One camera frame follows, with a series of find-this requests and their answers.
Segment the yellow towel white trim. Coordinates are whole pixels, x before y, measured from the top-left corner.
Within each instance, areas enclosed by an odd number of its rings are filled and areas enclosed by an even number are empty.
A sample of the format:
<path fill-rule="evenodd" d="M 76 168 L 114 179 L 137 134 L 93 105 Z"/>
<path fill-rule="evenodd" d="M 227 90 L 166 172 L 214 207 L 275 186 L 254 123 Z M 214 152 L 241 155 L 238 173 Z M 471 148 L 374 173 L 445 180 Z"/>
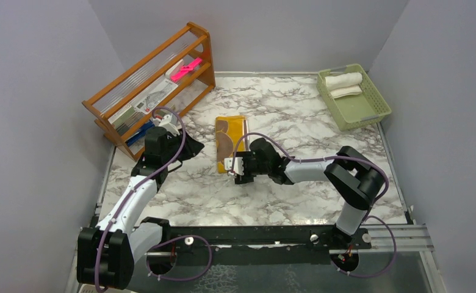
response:
<path fill-rule="evenodd" d="M 247 133 L 247 119 L 243 115 L 217 117 L 215 119 L 215 142 L 217 171 L 225 173 L 224 159 L 232 157 L 238 140 Z"/>

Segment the white terry towel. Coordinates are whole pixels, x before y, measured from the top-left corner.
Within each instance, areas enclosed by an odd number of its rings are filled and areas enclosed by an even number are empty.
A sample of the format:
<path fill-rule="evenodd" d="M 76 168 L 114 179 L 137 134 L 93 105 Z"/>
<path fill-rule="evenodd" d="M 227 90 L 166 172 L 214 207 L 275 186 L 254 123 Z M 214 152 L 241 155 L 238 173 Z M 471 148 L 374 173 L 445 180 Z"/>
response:
<path fill-rule="evenodd" d="M 359 95 L 362 93 L 360 83 L 363 76 L 361 73 L 345 73 L 338 76 L 326 76 L 324 84 L 332 98 L 342 98 L 345 96 Z"/>

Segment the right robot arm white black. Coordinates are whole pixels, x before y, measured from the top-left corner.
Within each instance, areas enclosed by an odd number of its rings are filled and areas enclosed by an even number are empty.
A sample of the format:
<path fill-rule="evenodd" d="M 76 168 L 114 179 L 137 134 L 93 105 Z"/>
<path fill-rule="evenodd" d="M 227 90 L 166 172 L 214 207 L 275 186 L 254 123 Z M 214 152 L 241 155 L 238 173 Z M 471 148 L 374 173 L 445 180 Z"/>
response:
<path fill-rule="evenodd" d="M 330 182 L 345 201 L 331 232 L 339 248 L 354 243 L 358 228 L 389 187 L 387 174 L 351 146 L 343 146 L 334 156 L 298 159 L 263 137 L 248 151 L 235 151 L 223 165 L 236 184 L 252 183 L 258 175 L 279 185 Z"/>

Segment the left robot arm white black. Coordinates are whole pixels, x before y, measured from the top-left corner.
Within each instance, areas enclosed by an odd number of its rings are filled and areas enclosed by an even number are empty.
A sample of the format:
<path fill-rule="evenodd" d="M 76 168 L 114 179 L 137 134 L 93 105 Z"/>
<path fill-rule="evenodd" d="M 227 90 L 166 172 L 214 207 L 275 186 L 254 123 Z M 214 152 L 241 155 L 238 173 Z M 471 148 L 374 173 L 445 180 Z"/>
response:
<path fill-rule="evenodd" d="M 145 134 L 145 150 L 131 170 L 124 194 L 93 228 L 78 235 L 76 279 L 101 292 L 125 289 L 135 263 L 153 247 L 165 250 L 171 242 L 166 220 L 138 223 L 146 204 L 168 176 L 168 166 L 195 157 L 204 148 L 181 127 L 155 126 Z"/>

